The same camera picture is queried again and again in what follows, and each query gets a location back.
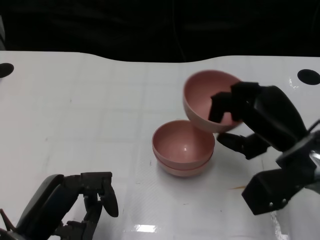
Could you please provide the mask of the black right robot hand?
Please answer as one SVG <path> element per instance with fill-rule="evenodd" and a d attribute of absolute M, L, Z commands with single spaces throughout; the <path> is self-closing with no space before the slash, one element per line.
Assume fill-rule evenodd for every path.
<path fill-rule="evenodd" d="M 245 123 L 253 134 L 220 133 L 217 140 L 225 147 L 250 160 L 269 147 L 285 152 L 307 135 L 298 110 L 277 86 L 240 81 L 230 89 L 211 96 L 208 120 L 220 123 L 230 113 L 233 121 Z"/>

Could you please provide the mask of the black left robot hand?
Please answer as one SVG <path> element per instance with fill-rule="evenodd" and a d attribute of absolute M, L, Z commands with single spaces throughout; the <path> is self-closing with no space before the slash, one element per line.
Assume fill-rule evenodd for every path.
<path fill-rule="evenodd" d="M 119 215 L 118 202 L 112 187 L 111 172 L 86 172 L 47 177 L 24 209 L 14 232 L 26 240 L 91 240 L 101 212 Z M 81 222 L 62 220 L 82 195 L 86 214 Z"/>

